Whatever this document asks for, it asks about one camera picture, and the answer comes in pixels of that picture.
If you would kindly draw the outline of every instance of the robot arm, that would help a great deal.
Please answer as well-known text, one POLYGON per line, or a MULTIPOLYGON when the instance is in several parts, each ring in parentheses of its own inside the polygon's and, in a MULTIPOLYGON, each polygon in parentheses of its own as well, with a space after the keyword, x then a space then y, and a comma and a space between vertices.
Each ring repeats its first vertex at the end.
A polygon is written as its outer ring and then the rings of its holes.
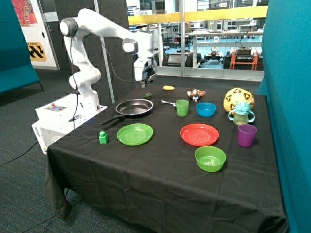
POLYGON ((96 83, 100 71, 88 59, 83 45, 83 38, 89 34, 100 37, 118 37, 123 39, 122 49, 125 54, 137 54, 134 62, 135 80, 145 82, 156 76, 157 67, 153 55, 152 35, 145 32, 130 32, 109 19, 89 9, 80 10, 78 17, 66 18, 60 23, 65 46, 71 62, 78 66, 79 72, 70 77, 69 83, 78 89, 90 108, 98 108, 99 101, 91 84, 96 83))

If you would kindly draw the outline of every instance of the black tablecloth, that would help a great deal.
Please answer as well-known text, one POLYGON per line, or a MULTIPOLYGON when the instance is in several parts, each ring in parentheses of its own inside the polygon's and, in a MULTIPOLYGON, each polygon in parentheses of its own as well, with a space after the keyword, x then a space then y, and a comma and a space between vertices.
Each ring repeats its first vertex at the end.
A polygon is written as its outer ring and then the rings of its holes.
POLYGON ((95 206, 109 209, 128 220, 159 233, 249 233, 286 232, 276 157, 265 96, 255 96, 254 144, 237 144, 237 126, 223 108, 223 92, 208 91, 198 102, 191 101, 186 117, 160 100, 187 99, 187 89, 165 91, 162 86, 139 88, 120 100, 153 95, 152 112, 140 118, 99 125, 116 114, 115 103, 92 120, 48 148, 45 194, 53 211, 66 218, 70 204, 64 188, 70 188, 95 206), (212 117, 196 112, 199 102, 212 102, 212 117), (151 140, 126 146, 116 137, 125 125, 144 123, 154 130, 151 140), (208 124, 219 132, 214 146, 227 156, 216 173, 196 164, 197 149, 183 141, 180 130, 193 123, 208 124), (109 137, 99 143, 99 132, 109 137))

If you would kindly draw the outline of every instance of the teal fabric panel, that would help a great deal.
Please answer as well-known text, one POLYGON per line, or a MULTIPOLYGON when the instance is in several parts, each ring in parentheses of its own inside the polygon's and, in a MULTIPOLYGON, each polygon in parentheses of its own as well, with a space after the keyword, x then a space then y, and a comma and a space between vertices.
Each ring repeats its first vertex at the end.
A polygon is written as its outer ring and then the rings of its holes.
POLYGON ((11 0, 0 9, 0 93, 40 82, 11 0))
POLYGON ((37 77, 32 65, 0 71, 0 93, 39 82, 39 78, 32 77, 37 77))
POLYGON ((311 230, 311 1, 269 2, 263 36, 268 99, 290 232, 311 230))
POLYGON ((0 23, 0 71, 29 63, 28 46, 18 22, 0 23))

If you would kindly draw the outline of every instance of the frying pan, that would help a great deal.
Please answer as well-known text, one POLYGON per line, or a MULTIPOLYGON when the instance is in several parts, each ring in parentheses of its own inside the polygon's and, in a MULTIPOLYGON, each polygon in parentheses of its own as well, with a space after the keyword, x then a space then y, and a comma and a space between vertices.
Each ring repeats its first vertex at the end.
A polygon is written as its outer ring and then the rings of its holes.
POLYGON ((101 125, 107 124, 115 119, 146 115, 151 111, 153 106, 154 104, 151 101, 145 99, 126 100, 116 106, 116 111, 119 114, 101 122, 101 125))

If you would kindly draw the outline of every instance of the green cup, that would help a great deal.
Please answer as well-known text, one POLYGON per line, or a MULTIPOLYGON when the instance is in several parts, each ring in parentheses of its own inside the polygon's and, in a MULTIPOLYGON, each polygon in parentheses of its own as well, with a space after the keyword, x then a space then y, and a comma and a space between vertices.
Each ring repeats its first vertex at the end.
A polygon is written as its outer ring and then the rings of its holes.
POLYGON ((176 108, 177 115, 180 117, 185 117, 188 114, 189 101, 188 100, 177 100, 176 108))

